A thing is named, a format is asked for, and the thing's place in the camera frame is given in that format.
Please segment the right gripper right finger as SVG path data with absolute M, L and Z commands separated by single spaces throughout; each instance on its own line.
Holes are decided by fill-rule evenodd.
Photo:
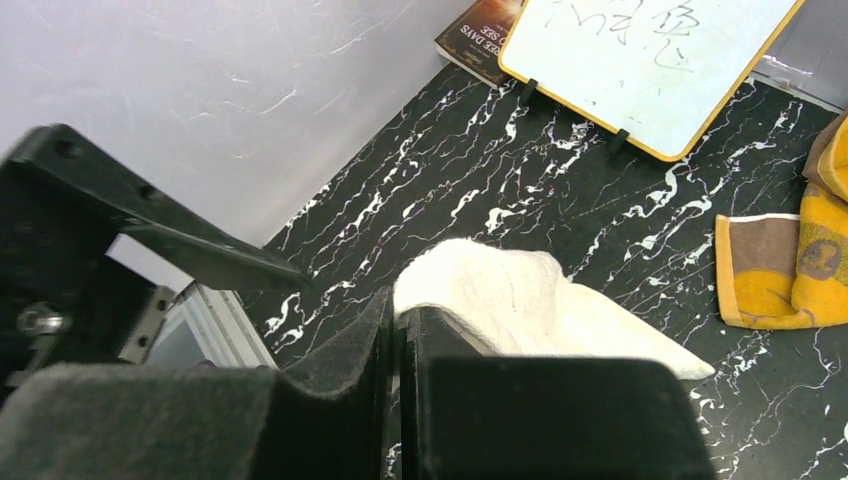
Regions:
M 401 321 L 403 477 L 501 478 L 499 360 L 475 352 L 434 307 L 415 308 Z

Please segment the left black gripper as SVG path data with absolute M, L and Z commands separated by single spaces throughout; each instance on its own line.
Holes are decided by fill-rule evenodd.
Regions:
M 81 207 L 22 173 L 1 175 L 2 397 L 53 364 L 147 357 L 175 294 L 107 255 L 117 232 L 211 289 L 297 291 L 311 283 L 302 269 L 225 233 L 68 125 L 31 129 L 7 158 Z

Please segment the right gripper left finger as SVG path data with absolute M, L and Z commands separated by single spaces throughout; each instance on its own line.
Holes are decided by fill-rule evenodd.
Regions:
M 392 321 L 392 293 L 383 287 L 333 338 L 282 371 L 262 371 L 269 400 L 251 478 L 380 478 Z

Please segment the white towel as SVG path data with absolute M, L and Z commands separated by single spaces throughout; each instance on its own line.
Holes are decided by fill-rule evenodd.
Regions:
M 544 251 L 442 241 L 399 274 L 393 305 L 397 315 L 445 312 L 449 326 L 486 355 L 645 359 L 681 380 L 715 372 L 604 294 L 567 279 Z

